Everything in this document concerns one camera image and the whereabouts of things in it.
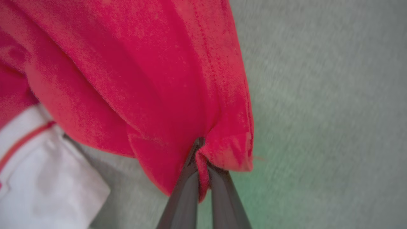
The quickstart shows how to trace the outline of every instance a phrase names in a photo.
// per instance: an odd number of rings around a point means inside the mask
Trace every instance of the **red fabric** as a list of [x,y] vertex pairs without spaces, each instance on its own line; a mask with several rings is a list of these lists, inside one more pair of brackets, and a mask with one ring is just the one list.
[[[0,52],[9,52],[11,56],[15,54],[15,50],[5,49],[0,47]],[[15,116],[37,103],[25,77],[0,62],[0,130]]]
[[[229,2],[15,0],[0,9],[1,60],[26,75],[73,139],[136,157],[170,194],[190,147],[252,169],[253,118]],[[19,51],[13,58],[10,49]]]

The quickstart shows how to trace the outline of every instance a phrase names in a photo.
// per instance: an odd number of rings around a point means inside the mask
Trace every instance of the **red trim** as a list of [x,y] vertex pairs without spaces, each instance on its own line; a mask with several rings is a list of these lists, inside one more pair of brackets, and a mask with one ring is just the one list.
[[28,133],[26,136],[22,137],[18,142],[16,142],[4,155],[4,157],[0,160],[0,172],[3,170],[4,166],[7,164],[7,162],[10,160],[10,158],[15,154],[15,152],[20,149],[25,143],[27,143],[29,140],[34,138],[35,136],[39,135],[41,132],[51,128],[55,124],[55,121],[50,121],[45,125],[42,125],[38,127],[37,129],[31,131]]

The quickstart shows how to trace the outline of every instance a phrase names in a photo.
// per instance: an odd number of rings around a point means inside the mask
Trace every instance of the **gray floor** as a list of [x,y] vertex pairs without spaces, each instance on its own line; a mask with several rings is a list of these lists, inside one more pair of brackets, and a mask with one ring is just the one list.
[[[253,228],[407,228],[407,1],[231,0],[255,119],[233,173]],[[84,147],[112,194],[92,226],[154,228],[167,197]],[[210,195],[198,228],[211,228]]]

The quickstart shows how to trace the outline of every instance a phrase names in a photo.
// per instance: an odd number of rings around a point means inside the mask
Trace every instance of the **white fabric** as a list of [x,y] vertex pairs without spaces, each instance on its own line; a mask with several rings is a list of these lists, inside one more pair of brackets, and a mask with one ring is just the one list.
[[[0,131],[0,158],[49,118],[33,106]],[[55,125],[24,144],[0,173],[0,228],[86,229],[109,187]]]

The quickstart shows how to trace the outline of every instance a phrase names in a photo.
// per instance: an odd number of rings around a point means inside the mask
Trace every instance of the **gray carpet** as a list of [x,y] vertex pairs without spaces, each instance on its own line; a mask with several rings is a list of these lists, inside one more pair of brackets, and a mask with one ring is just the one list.
[[[253,228],[406,229],[407,1],[230,4],[264,159],[232,174]],[[84,151],[112,188],[92,226],[154,228],[167,197],[138,162]]]

